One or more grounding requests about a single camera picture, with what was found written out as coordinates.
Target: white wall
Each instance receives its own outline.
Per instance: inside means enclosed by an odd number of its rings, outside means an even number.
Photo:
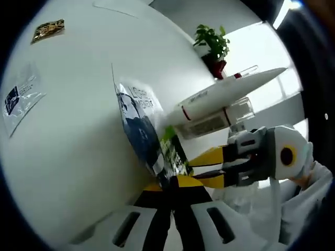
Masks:
[[[259,127],[275,127],[282,124],[295,125],[304,120],[304,105],[301,94],[298,93],[283,102],[264,109],[252,119],[244,122],[247,130]]]
[[[227,33],[261,21],[239,0],[155,0],[151,5],[194,37],[199,24]]]

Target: white tube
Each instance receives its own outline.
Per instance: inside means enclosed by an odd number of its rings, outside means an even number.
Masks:
[[[277,68],[237,79],[229,77],[218,81],[179,103],[168,115],[168,120],[171,125],[175,126],[203,118],[223,107],[228,107],[236,100],[276,78],[285,70],[286,68]]]
[[[264,246],[262,251],[269,250],[274,244],[279,242],[279,235],[281,231],[282,220],[282,206],[281,206],[281,187],[279,180],[270,177],[271,185],[271,206],[272,206],[272,235],[269,242]]]

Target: gold sticker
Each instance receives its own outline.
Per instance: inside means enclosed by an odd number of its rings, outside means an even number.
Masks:
[[[50,38],[62,32],[64,29],[65,29],[64,19],[60,19],[55,22],[47,22],[45,24],[42,24],[36,28],[35,33],[33,34],[31,44],[36,43],[44,38]]]

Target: window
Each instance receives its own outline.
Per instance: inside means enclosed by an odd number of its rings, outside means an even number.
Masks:
[[[249,93],[255,112],[266,109],[302,90],[299,76],[285,46],[269,24],[258,23],[229,33],[225,73],[231,76],[257,65],[258,72],[278,67],[288,69],[276,79]]]

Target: potted plant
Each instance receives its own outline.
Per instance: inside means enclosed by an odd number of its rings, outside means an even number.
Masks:
[[[196,31],[195,44],[193,45],[199,56],[202,58],[212,75],[218,79],[223,79],[222,70],[227,62],[225,57],[229,52],[229,39],[225,39],[225,29],[220,26],[221,34],[206,26],[199,25]]]

